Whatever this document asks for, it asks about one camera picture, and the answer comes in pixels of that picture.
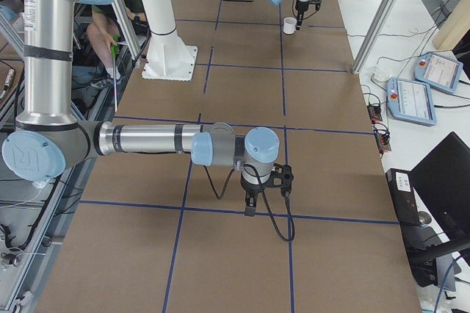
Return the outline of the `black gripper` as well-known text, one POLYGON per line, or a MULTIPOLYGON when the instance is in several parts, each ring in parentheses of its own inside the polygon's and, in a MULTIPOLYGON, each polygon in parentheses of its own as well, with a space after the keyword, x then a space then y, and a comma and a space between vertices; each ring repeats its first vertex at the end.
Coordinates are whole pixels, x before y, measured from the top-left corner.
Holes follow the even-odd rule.
POLYGON ((296 13, 297 13, 297 16, 296 16, 296 30, 299 31, 300 30, 300 27, 302 26, 303 24, 303 20, 304 20, 304 14, 305 12, 308 10, 309 8, 309 1, 300 1, 300 0, 297 0, 295 2, 295 10, 296 10, 296 13))
POLYGON ((245 191, 245 215, 254 217, 256 213, 258 195, 261 193, 264 187, 259 184, 251 184, 245 179, 242 179, 240 183, 243 190, 245 191))

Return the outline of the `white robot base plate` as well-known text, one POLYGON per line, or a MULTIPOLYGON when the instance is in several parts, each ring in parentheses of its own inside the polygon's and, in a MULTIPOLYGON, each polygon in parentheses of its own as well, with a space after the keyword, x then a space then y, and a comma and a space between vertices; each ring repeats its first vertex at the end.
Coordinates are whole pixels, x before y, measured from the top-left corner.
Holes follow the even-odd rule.
POLYGON ((193 77, 197 55, 197 46, 183 45, 168 48, 163 44, 151 43, 146 54, 142 77, 189 82, 193 77))

